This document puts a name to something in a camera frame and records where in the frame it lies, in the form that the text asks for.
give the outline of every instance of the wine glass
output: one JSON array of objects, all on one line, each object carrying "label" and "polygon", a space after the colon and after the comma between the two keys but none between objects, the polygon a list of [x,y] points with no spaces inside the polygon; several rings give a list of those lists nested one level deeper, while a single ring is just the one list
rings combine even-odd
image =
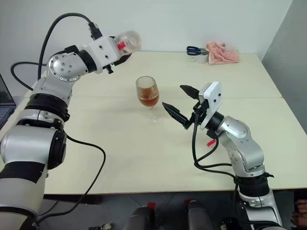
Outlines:
[{"label": "wine glass", "polygon": [[159,91],[154,78],[143,76],[136,80],[136,91],[140,102],[153,108],[159,100]]}]

